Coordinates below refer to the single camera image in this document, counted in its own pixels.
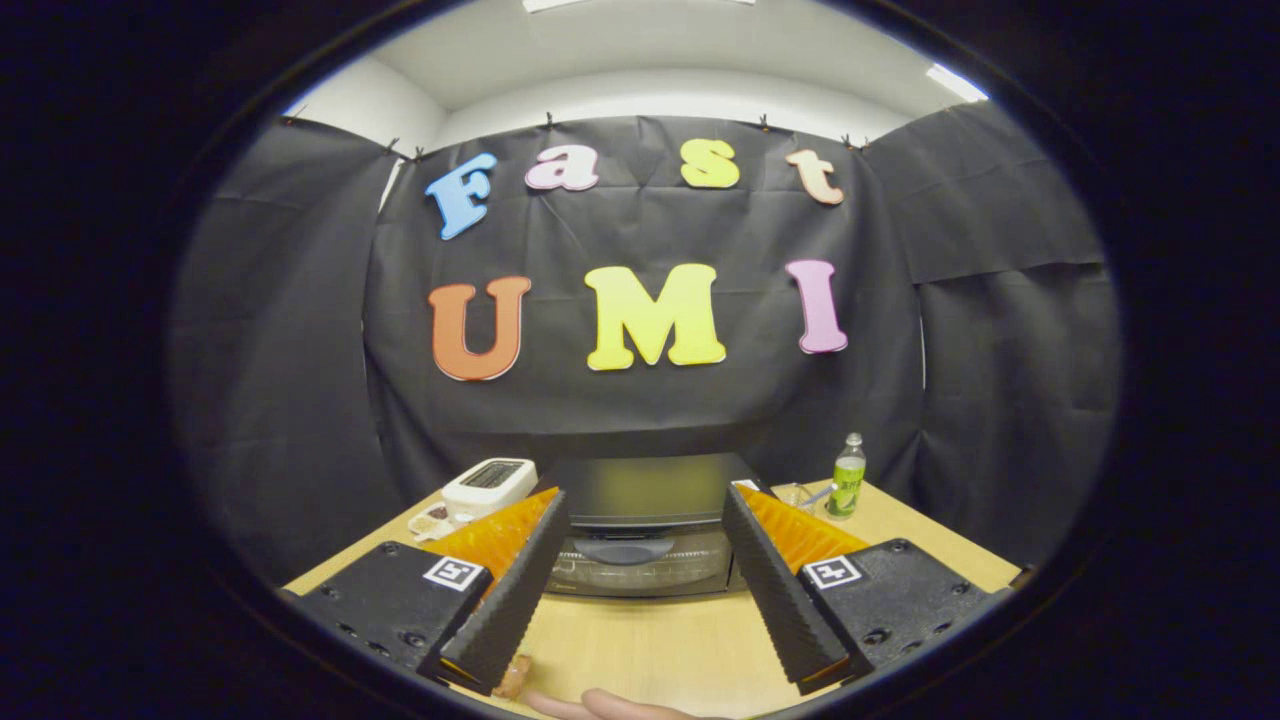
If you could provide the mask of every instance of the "green bottle label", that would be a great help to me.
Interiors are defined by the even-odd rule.
[[[836,474],[832,482],[836,489],[831,491],[831,500],[827,501],[827,511],[832,515],[845,518],[854,514],[858,506],[858,492],[863,489],[863,475],[867,474],[867,461],[861,459],[845,459],[836,461]]]

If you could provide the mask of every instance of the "pink letter i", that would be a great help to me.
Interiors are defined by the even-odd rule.
[[[836,302],[831,297],[831,275],[836,268],[826,260],[795,260],[787,263],[787,273],[800,287],[800,305],[804,309],[804,337],[800,350],[805,352],[836,352],[849,346],[849,337],[836,323]]]

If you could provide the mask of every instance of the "finger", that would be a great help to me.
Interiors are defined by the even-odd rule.
[[[600,720],[698,720],[675,707],[631,702],[599,688],[582,693],[582,705]]]
[[[520,696],[520,700],[525,701],[525,705],[532,707],[538,712],[558,717],[559,720],[600,720],[600,717],[591,715],[591,711],[576,702],[557,700],[554,697],[544,696],[538,691],[525,691],[524,694]]]

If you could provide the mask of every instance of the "toaster oven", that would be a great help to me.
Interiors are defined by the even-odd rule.
[[[547,592],[680,597],[746,589],[721,527],[735,480],[755,475],[732,454],[554,465],[539,488],[564,491],[570,532]]]

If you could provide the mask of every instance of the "white toaster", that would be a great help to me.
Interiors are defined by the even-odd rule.
[[[535,484],[532,460],[490,457],[449,480],[440,495],[449,521],[461,527],[520,502]]]

